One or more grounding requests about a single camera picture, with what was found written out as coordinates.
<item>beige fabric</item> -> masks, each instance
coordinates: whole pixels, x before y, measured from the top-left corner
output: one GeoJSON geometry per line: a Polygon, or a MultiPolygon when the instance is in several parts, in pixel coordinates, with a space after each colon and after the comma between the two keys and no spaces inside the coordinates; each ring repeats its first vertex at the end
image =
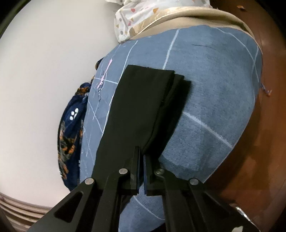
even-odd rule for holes
{"type": "Polygon", "coordinates": [[[254,39],[250,28],[236,16],[225,11],[205,7],[171,7],[159,11],[131,28],[130,35],[133,37],[132,39],[138,39],[170,29],[196,25],[231,27],[247,33],[254,39]]]}

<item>white wall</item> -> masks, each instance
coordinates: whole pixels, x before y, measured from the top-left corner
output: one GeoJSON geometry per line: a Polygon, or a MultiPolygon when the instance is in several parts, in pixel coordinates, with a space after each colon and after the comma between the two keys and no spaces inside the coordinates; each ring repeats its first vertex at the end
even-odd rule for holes
{"type": "Polygon", "coordinates": [[[0,39],[0,192],[54,206],[66,194],[59,120],[95,63],[117,44],[104,0],[32,0],[0,39]]]}

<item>brown floor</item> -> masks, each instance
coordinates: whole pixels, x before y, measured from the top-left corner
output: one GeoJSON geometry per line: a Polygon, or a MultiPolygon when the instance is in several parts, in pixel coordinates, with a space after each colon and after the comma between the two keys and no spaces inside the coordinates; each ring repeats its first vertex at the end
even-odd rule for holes
{"type": "Polygon", "coordinates": [[[211,4],[250,27],[263,51],[262,82],[273,91],[270,97],[259,92],[241,139],[207,184],[226,201],[235,201],[266,232],[286,205],[286,41],[254,0],[213,0],[211,4]]]}

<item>white paw print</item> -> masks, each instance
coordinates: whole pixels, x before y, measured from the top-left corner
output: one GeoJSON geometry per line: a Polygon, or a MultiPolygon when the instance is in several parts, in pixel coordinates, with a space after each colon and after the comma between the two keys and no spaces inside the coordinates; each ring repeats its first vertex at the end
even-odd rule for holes
{"type": "Polygon", "coordinates": [[[69,119],[70,119],[71,121],[74,120],[75,117],[77,116],[77,114],[78,114],[78,108],[76,108],[74,111],[71,112],[71,116],[70,116],[69,119]]]}

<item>black garment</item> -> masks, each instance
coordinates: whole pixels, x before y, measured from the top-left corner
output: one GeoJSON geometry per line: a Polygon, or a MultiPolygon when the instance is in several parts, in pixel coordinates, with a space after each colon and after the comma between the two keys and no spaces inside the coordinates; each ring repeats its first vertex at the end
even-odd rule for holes
{"type": "Polygon", "coordinates": [[[184,106],[182,99],[176,102],[186,97],[178,92],[183,78],[170,70],[127,66],[96,153],[92,177],[100,189],[111,172],[133,157],[135,146],[140,146],[142,154],[159,157],[184,106]]]}

